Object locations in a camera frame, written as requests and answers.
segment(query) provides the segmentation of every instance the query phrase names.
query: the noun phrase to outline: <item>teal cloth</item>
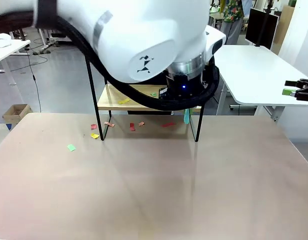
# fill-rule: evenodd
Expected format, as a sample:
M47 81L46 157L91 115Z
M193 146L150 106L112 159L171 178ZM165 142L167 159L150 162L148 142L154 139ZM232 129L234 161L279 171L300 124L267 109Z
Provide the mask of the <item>teal cloth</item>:
M185 124L189 124L190 123L190 110L189 109L185 109L185 112L184 112L184 123Z

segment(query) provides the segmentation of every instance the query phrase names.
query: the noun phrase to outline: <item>gray tape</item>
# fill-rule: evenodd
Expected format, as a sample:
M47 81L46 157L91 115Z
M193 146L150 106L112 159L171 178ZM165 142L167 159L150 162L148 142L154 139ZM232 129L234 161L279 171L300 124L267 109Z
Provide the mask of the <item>gray tape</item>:
M98 53L98 43L100 40L101 33L104 29L104 25L107 24L111 20L112 17L113 17L112 13L109 10L107 10L99 17L99 19L97 20L94 26L93 49L96 53Z

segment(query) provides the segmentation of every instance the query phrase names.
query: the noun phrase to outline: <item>gray pants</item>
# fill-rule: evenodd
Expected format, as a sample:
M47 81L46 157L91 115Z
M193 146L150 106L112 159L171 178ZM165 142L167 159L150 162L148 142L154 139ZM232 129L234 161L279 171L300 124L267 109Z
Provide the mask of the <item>gray pants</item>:
M220 31L226 35L226 45L236 45L242 29L243 18L234 22L223 21Z

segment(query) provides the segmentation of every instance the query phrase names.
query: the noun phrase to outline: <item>green paper piece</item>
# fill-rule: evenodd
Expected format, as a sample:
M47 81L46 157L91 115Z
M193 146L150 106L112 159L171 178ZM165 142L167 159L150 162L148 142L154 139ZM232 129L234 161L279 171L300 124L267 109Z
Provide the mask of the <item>green paper piece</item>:
M282 92L282 95L290 96L291 93L294 92L294 91L295 90L284 88L283 92Z
M74 150L76 150L76 147L74 147L73 144L69 144L67 145L68 150L70 150L71 152L73 152Z
M190 110L189 109L185 109L185 112L184 112L184 123L185 124L189 124L190 123Z

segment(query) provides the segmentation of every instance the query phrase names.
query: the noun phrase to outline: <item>black strap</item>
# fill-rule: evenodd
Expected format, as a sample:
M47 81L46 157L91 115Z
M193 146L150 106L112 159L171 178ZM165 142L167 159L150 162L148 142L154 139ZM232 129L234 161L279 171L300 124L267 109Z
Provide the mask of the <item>black strap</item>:
M54 28L56 26L57 17L57 0L37 0L36 28Z

